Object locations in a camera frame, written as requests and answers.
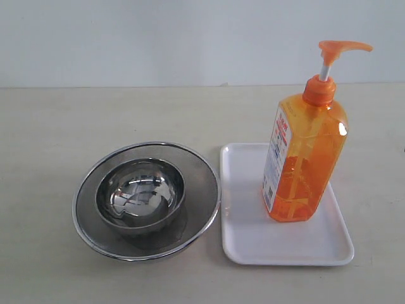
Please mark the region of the small stainless steel bowl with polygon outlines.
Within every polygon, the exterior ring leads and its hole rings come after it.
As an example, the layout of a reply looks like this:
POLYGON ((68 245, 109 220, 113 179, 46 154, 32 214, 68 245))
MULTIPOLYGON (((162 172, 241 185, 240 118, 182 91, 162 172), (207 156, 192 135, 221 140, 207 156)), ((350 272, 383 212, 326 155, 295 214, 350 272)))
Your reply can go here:
POLYGON ((160 231, 179 215, 185 179, 174 164, 141 158, 112 169, 97 187, 95 206, 114 232, 136 237, 160 231))

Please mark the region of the orange dish soap pump bottle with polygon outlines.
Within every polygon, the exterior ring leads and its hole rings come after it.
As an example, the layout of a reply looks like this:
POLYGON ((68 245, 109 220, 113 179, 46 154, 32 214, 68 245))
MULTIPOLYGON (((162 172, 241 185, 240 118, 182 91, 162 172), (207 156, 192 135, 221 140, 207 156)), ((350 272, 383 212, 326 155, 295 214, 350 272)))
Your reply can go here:
POLYGON ((278 222, 309 220, 321 198, 348 135, 345 109, 335 100, 330 69, 341 53, 373 50, 355 41, 321 41, 320 73, 304 91, 278 103, 270 136, 261 193, 269 216, 278 222))

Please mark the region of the steel mesh colander basket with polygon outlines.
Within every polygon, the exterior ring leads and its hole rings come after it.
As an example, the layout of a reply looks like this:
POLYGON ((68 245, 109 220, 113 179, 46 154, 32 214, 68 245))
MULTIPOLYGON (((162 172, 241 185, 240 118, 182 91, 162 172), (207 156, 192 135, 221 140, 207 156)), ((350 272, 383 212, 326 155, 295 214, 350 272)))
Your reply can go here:
POLYGON ((94 251, 117 260, 143 262, 189 247, 214 221, 220 198, 218 175, 200 154, 172 142, 142 142, 110 153, 90 169, 73 199, 72 217, 78 235, 94 251), (185 201, 178 217, 160 231, 123 236, 111 230, 96 211, 96 191, 112 169, 141 158, 166 160, 179 168, 185 179, 185 201))

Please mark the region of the white rectangular plastic tray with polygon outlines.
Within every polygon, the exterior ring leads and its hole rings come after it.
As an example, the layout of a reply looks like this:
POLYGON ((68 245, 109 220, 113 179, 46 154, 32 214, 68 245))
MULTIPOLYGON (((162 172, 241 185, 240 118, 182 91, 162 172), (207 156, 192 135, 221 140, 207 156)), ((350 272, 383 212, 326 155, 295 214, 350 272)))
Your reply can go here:
POLYGON ((354 246, 331 186, 305 222, 270 218, 261 195, 268 144, 233 142, 220 153, 222 247, 241 265, 341 266, 354 246))

